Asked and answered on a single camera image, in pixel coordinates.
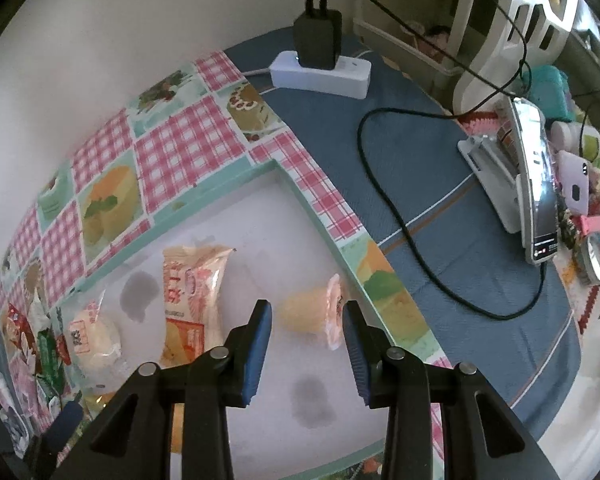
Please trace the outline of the dark green snack packet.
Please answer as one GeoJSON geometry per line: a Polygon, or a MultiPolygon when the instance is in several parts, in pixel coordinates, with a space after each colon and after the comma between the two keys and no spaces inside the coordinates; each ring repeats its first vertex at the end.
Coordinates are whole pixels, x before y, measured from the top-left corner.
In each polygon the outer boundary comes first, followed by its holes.
{"type": "Polygon", "coordinates": [[[66,384],[64,367],[57,351],[53,331],[50,328],[40,330],[36,334],[36,343],[38,344],[38,358],[41,363],[42,377],[56,393],[63,393],[66,384]]]}

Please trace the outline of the round white cake packet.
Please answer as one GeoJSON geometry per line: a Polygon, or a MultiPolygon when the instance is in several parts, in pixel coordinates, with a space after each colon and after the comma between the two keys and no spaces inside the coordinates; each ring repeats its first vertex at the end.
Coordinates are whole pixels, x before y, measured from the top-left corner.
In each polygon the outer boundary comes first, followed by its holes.
{"type": "Polygon", "coordinates": [[[122,339],[105,289],[80,297],[67,330],[70,350],[84,376],[95,378],[123,370],[122,339]]]}

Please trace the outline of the red cartoon snack bag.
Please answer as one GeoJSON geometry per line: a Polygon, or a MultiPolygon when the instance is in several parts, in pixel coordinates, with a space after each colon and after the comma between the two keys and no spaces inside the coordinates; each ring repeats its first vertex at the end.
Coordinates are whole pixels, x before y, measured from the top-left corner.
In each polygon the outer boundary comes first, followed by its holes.
{"type": "Polygon", "coordinates": [[[6,308],[3,332],[6,339],[18,350],[33,347],[34,338],[27,317],[10,302],[6,308]]]}

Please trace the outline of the cream orange snack bag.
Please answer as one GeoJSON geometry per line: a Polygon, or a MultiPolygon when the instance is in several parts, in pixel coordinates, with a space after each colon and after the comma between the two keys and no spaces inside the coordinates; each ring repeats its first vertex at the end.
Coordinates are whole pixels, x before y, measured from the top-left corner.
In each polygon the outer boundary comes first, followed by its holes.
{"type": "Polygon", "coordinates": [[[162,367],[188,364],[223,343],[219,296],[232,252],[223,245],[172,246],[162,252],[162,367]]]}

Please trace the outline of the peach jelly cup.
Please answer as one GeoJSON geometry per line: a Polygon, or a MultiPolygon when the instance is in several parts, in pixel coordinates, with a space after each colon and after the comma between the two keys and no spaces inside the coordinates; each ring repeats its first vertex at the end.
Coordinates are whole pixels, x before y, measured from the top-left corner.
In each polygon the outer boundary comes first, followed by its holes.
{"type": "Polygon", "coordinates": [[[323,286],[289,296],[277,308],[279,323],[286,330],[314,335],[329,350],[337,350],[343,343],[342,310],[346,300],[346,288],[336,273],[323,286]]]}

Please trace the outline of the orange yellow pastry bag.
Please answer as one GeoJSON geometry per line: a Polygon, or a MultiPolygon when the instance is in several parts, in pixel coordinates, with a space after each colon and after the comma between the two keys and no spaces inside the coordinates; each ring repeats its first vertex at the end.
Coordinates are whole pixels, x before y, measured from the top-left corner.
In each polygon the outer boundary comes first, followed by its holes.
{"type": "Polygon", "coordinates": [[[84,406],[91,418],[99,415],[106,405],[114,397],[114,392],[110,393],[87,393],[82,396],[84,406]]]}

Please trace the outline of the small red candy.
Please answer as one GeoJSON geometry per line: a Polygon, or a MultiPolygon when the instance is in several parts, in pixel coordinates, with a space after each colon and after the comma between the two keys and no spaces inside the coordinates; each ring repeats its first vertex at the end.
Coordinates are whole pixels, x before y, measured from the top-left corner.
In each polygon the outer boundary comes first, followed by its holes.
{"type": "Polygon", "coordinates": [[[70,353],[69,353],[68,349],[65,346],[63,346],[60,342],[58,342],[58,344],[56,344],[56,350],[57,350],[59,359],[61,359],[61,362],[63,362],[65,364],[65,366],[70,366],[71,358],[70,358],[70,353]]]}

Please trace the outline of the crumpled blue white wrapper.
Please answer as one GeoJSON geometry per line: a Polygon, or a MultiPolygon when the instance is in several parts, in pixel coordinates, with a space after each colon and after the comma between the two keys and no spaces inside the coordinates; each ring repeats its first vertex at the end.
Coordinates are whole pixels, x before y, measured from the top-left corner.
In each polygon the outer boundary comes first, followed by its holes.
{"type": "Polygon", "coordinates": [[[14,398],[2,373],[0,373],[0,419],[12,440],[15,454],[19,458],[23,458],[29,447],[31,435],[16,408],[14,398]]]}

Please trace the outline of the smartphone on stand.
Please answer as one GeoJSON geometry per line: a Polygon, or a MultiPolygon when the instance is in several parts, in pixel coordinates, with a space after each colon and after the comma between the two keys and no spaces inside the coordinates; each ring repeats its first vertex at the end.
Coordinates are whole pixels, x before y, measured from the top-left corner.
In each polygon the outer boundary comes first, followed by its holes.
{"type": "Polygon", "coordinates": [[[528,263],[540,266],[558,248],[558,193],[545,119],[530,101],[513,98],[509,104],[518,159],[516,188],[521,213],[522,246],[528,263]]]}

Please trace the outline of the white phone stand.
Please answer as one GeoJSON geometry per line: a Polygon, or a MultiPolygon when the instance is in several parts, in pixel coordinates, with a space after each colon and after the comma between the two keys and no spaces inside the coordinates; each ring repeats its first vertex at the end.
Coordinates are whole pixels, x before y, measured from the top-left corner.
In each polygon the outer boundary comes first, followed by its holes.
{"type": "Polygon", "coordinates": [[[468,136],[457,142],[457,149],[480,182],[506,232],[521,232],[520,208],[516,188],[517,170],[488,136],[468,136]]]}

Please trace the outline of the pink phone case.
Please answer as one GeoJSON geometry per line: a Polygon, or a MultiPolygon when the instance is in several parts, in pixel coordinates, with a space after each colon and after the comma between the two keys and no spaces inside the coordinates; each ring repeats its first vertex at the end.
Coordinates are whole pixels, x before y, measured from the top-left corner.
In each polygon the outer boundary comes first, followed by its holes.
{"type": "Polygon", "coordinates": [[[588,215],[590,199],[590,180],[588,180],[588,162],[567,151],[558,151],[557,175],[562,186],[562,196],[567,208],[578,216],[588,215]]]}

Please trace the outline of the teal plastic box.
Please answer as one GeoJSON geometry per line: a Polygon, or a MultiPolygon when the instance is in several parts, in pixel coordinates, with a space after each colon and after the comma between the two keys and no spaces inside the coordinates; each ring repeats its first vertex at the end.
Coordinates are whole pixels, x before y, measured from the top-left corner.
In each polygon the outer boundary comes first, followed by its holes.
{"type": "Polygon", "coordinates": [[[532,67],[522,74],[527,99],[547,122],[572,122],[573,107],[568,77],[554,65],[532,67]]]}

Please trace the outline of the white power strip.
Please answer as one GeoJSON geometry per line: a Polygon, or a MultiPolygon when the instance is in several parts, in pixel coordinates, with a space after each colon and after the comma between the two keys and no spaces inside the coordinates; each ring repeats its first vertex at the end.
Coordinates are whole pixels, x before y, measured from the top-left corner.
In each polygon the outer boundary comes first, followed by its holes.
{"type": "Polygon", "coordinates": [[[343,56],[332,70],[303,67],[296,51],[283,51],[268,68],[275,88],[312,91],[364,100],[370,86],[372,63],[343,56]]]}

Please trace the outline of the white lattice chair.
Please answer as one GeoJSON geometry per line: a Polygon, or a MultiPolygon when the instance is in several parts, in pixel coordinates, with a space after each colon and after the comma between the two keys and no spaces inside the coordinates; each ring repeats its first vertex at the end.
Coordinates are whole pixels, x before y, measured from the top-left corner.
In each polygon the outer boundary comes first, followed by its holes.
{"type": "Polygon", "coordinates": [[[508,92],[522,90],[520,61],[553,64],[573,28],[579,0],[498,0],[486,40],[453,93],[453,110],[493,110],[508,92]]]}

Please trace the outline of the black power adapter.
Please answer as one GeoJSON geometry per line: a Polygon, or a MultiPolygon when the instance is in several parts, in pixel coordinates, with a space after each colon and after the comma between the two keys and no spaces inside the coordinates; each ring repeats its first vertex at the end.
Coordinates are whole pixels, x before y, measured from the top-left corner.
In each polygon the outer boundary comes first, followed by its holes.
{"type": "Polygon", "coordinates": [[[333,70],[341,53],[342,14],[309,8],[294,21],[292,36],[302,67],[333,70]]]}

